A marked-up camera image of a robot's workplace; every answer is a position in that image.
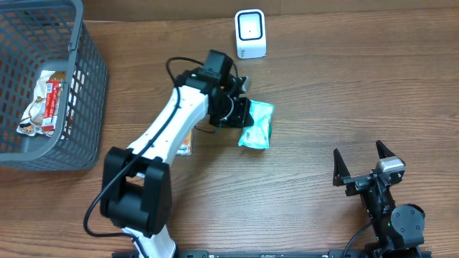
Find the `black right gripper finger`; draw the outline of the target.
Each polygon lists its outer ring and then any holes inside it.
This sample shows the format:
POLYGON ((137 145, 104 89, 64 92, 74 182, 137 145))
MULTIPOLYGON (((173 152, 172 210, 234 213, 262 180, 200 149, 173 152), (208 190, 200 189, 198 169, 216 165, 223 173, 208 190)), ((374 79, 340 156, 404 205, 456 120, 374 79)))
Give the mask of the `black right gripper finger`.
POLYGON ((343 186, 344 181, 351 178, 351 175, 337 148, 333 150, 333 163, 334 163, 333 185, 343 186))
POLYGON ((395 154, 391 152, 391 150, 388 149, 388 147, 386 147, 386 145, 383 144, 383 142, 381 142, 380 140, 376 141, 376 147, 377 147, 377 152, 378 152, 380 159, 390 158, 390 157, 395 156, 395 154))

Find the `teal tissue packet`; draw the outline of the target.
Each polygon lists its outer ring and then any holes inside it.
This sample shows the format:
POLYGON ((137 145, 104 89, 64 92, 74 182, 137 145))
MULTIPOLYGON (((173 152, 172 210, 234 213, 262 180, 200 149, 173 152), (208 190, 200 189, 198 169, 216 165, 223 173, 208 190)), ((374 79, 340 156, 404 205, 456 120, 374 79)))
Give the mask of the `teal tissue packet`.
POLYGON ((243 128, 238 146, 245 146, 254 149, 268 149, 272 133, 272 117, 275 106, 270 103, 251 101, 249 114, 254 124, 243 128))

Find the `orange white snack packet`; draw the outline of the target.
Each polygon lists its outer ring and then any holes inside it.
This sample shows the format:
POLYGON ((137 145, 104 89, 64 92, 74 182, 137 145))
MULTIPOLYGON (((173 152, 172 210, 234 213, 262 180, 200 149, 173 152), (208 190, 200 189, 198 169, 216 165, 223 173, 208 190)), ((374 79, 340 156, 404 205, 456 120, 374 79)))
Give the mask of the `orange white snack packet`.
POLYGON ((177 155, 178 156, 190 156, 193 150, 193 132, 190 131, 185 137, 183 143, 180 145, 177 155))

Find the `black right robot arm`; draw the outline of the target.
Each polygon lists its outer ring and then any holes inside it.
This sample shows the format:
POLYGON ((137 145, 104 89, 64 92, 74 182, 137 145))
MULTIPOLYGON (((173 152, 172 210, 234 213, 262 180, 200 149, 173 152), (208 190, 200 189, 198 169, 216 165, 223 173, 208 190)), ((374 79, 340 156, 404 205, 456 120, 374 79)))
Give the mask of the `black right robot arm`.
POLYGON ((367 175, 353 177, 338 149, 333 150, 333 185, 345 186, 347 196, 358 195, 369 216, 362 227, 338 254, 339 257, 431 257, 420 246, 425 238, 425 212, 415 204, 396 205, 390 187, 402 181, 406 163, 383 142, 376 142, 379 160, 367 175), (352 250, 351 245, 368 228, 372 228, 376 241, 362 250, 352 250))

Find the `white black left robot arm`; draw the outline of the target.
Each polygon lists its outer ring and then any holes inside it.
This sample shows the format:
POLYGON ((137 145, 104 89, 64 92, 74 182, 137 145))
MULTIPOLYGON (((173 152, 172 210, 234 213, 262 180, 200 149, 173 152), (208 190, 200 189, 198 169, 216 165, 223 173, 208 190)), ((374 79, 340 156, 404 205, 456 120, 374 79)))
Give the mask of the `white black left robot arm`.
POLYGON ((111 148, 105 156, 103 182, 92 207, 111 220, 135 249, 115 257, 177 257, 177 244, 166 223, 172 208, 170 168, 191 130, 203 119, 220 128, 253 125, 250 100, 244 96, 248 77, 233 75, 234 61, 209 51, 205 62, 172 77, 174 89, 150 127, 126 149, 111 148))

